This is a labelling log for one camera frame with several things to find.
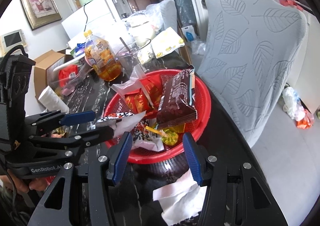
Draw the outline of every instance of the blue package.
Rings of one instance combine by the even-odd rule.
[[[77,43],[77,46],[75,49],[75,58],[84,54],[84,48],[85,48],[85,43]]]

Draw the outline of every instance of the blue gripper pad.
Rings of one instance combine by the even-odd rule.
[[[60,124],[69,127],[94,121],[95,118],[96,113],[94,111],[67,114],[60,120]]]
[[[204,173],[207,170],[207,165],[191,133],[184,133],[182,144],[192,177],[198,185],[203,186],[205,180]]]
[[[119,144],[113,146],[113,149],[109,149],[109,151],[114,152],[110,156],[107,179],[111,179],[113,185],[116,185],[122,179],[131,151],[132,142],[131,133],[125,132],[121,137]]]

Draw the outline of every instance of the refrigerator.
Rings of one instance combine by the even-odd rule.
[[[112,0],[93,0],[65,19],[62,26],[72,40],[83,37],[85,30],[99,33],[116,22],[121,22],[121,18]]]

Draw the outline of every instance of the plastic bottle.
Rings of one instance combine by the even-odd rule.
[[[112,81],[122,71],[121,64],[116,62],[109,43],[92,34],[91,30],[84,33],[86,37],[85,55],[98,76],[106,81]]]

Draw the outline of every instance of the framed painting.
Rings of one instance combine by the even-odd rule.
[[[32,30],[62,19],[54,0],[20,0]]]

